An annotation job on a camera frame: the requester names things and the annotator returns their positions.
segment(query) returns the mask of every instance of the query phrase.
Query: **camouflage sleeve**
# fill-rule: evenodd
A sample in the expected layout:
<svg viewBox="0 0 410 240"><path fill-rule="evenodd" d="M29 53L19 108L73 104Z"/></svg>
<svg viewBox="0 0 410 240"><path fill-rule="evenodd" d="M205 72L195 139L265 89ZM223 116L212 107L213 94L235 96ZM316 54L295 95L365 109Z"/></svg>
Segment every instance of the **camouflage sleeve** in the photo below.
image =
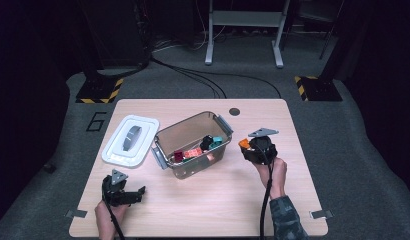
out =
<svg viewBox="0 0 410 240"><path fill-rule="evenodd" d="M270 209L274 239L308 239L308 234L302 228L299 215L288 196L271 200Z"/></svg>

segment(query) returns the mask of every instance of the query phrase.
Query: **metal stand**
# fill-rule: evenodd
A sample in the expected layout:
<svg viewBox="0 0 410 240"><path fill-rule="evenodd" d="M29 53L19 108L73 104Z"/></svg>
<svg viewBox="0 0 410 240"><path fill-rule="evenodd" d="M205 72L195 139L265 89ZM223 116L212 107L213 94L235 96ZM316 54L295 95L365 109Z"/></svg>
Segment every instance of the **metal stand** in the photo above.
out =
<svg viewBox="0 0 410 240"><path fill-rule="evenodd" d="M273 40L271 44L277 68L283 68L283 60L279 44L283 34L283 27L286 21L289 3L290 0L285 1L282 12L214 11L213 0L209 0L209 34L205 65L212 64L212 55L214 52L214 25L255 26L278 28L276 40Z"/></svg>

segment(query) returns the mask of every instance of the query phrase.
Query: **person's right hand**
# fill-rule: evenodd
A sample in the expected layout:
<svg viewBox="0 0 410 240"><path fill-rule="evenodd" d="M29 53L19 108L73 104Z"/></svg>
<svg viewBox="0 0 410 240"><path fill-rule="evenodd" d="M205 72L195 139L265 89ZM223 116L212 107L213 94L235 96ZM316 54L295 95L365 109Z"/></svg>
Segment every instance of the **person's right hand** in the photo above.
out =
<svg viewBox="0 0 410 240"><path fill-rule="evenodd" d="M262 184L264 187L267 187L267 182L270 178L268 166L256 163L252 164L258 170ZM273 182L270 190L270 198L275 199L286 195L284 186L286 182L287 163L283 161L283 159L276 157L271 166L273 166Z"/></svg>

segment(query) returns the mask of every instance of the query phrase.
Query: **black speaker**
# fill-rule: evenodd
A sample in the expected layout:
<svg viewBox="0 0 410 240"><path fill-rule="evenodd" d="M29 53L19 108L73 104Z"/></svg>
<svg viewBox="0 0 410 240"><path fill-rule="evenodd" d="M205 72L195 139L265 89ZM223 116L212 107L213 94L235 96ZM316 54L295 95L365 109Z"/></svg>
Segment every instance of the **black speaker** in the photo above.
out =
<svg viewBox="0 0 410 240"><path fill-rule="evenodd" d="M138 1L83 0L79 4L104 68L148 63L148 31Z"/></svg>

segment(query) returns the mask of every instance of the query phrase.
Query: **person's left hand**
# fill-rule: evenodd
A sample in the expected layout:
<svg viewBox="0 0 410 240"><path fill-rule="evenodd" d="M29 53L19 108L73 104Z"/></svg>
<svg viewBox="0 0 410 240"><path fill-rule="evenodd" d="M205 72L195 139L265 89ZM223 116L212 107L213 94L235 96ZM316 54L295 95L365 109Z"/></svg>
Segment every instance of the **person's left hand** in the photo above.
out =
<svg viewBox="0 0 410 240"><path fill-rule="evenodd" d="M117 218L118 224L121 224L124 219L124 214L127 211L129 205L119 205L118 207L111 206L111 210ZM111 214L109 214L108 208L106 208L105 202L101 200L95 208L96 225L99 230L99 239L108 240L114 239L115 226L111 221Z"/></svg>

